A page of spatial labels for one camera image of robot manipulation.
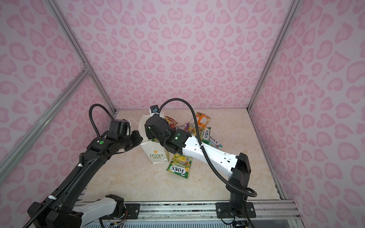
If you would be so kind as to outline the white paper gift bag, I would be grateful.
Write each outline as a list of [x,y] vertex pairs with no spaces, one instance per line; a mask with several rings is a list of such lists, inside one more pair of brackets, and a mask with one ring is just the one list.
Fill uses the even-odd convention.
[[138,126],[140,136],[143,138],[142,143],[137,147],[138,150],[143,151],[146,157],[152,164],[167,163],[169,156],[166,150],[160,145],[157,139],[148,139],[146,135],[145,123],[151,117],[151,115],[142,115],[139,122],[133,118],[129,118],[133,127]]

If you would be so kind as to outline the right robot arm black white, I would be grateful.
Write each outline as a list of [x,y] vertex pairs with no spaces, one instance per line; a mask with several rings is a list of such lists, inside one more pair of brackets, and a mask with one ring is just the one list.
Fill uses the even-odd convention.
[[190,133],[174,130],[159,115],[149,117],[144,126],[147,138],[157,139],[166,151],[206,162],[230,192],[231,214],[241,218],[246,215],[247,198],[257,196],[248,188],[252,170],[247,155],[228,154],[199,143]]

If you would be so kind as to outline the green Fox's candy bag front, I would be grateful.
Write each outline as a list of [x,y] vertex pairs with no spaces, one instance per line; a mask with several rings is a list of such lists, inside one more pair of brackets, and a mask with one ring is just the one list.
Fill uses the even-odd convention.
[[188,179],[192,164],[192,157],[183,154],[174,154],[167,171]]

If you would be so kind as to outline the green yellow Fox's candy bag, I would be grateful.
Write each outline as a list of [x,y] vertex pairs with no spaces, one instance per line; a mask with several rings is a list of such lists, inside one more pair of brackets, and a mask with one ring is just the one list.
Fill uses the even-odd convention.
[[203,143],[208,143],[209,139],[210,139],[211,128],[210,127],[201,127],[198,125],[198,130],[199,130],[199,132],[197,132],[196,126],[194,123],[189,124],[188,132],[190,134],[192,134],[193,136],[199,136],[200,140]]

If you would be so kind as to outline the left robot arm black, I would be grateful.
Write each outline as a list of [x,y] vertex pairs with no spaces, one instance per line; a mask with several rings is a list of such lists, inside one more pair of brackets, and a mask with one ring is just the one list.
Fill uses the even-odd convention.
[[79,155],[79,162],[65,180],[42,203],[28,208],[28,228],[80,228],[82,214],[73,208],[79,195],[97,171],[119,150],[130,151],[142,143],[138,130],[131,131],[127,120],[113,120],[108,131],[96,137]]

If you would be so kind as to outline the teal mint blossom candy bag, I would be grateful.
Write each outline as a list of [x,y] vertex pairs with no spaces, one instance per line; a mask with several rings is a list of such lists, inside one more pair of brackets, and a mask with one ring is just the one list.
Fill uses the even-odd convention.
[[216,149],[222,147],[222,145],[217,140],[212,138],[211,136],[204,136],[202,138],[202,142],[209,145],[209,146],[211,146],[211,147],[214,147]]

